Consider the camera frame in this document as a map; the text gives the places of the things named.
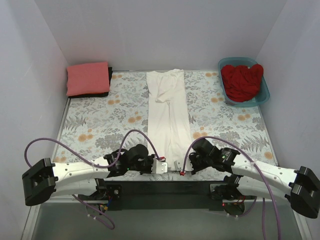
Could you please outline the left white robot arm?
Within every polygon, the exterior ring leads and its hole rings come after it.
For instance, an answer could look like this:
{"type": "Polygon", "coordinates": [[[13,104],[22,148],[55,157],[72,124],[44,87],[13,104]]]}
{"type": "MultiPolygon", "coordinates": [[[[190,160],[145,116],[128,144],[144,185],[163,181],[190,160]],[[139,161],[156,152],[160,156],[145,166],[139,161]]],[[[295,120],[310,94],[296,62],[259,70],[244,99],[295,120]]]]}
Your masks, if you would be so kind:
{"type": "Polygon", "coordinates": [[[101,200],[107,191],[99,180],[123,176],[128,171],[155,174],[160,164],[142,144],[88,162],[53,163],[43,158],[22,174],[24,201],[26,206],[36,206],[62,195],[91,195],[101,200]]]}

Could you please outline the white t shirt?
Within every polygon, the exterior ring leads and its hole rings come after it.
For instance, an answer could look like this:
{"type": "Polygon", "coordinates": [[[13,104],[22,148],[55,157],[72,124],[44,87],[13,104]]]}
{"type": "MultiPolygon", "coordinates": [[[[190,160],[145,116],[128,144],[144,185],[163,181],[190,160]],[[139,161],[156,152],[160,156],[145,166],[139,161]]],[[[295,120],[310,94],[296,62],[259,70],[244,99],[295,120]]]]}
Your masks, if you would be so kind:
{"type": "Polygon", "coordinates": [[[159,156],[166,158],[169,171],[176,171],[175,161],[184,162],[192,143],[184,73],[181,69],[146,73],[147,136],[159,156]]]}

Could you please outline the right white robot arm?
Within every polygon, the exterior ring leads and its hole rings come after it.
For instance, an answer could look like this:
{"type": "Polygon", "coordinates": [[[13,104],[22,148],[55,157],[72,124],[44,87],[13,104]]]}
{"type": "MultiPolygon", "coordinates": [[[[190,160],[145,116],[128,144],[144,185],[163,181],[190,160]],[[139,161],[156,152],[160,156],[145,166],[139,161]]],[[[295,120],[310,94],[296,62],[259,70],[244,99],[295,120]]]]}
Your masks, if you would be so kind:
{"type": "Polygon", "coordinates": [[[211,195],[217,200],[235,200],[255,196],[275,201],[288,201],[298,214],[316,219],[320,211],[320,180],[308,167],[283,168],[252,160],[243,150],[227,142],[218,148],[209,136],[193,141],[187,149],[185,162],[191,164],[194,175],[206,168],[229,173],[223,182],[213,187],[211,195]]]}

